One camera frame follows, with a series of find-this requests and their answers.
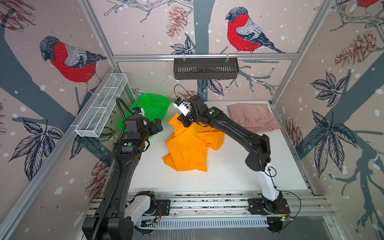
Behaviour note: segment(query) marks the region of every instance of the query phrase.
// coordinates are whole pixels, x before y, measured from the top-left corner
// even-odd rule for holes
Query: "bird head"
[[[40,51],[41,51],[41,56],[43,57],[44,61],[46,61],[48,59],[51,61],[56,60],[53,48],[59,42],[60,41],[53,36],[48,36],[41,41]]]
[[[232,8],[225,19],[233,23],[234,20],[240,15],[248,15],[248,11],[245,9],[245,7]]]

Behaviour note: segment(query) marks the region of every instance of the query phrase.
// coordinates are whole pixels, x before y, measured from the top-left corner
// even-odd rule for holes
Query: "gray floor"
[[[328,240],[332,239],[323,217],[297,217],[281,234],[266,228],[211,228],[186,230],[155,230],[150,236],[135,230],[133,240]]]

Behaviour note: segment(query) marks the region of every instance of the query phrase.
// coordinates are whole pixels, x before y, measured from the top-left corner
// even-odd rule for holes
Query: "pink folded garment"
[[[237,103],[227,105],[227,108],[233,121],[253,133],[281,128],[265,103]]]

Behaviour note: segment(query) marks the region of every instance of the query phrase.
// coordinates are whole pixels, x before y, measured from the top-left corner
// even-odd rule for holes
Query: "orange garment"
[[[207,147],[218,150],[224,141],[224,133],[211,127],[192,123],[184,127],[176,113],[168,123],[175,128],[166,144],[169,154],[163,157],[164,163],[176,171],[207,171]]]

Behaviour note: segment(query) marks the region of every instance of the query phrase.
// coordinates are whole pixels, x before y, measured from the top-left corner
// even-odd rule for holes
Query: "white mesh rack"
[[[99,137],[119,97],[127,84],[127,76],[113,73],[76,128],[80,137]]]

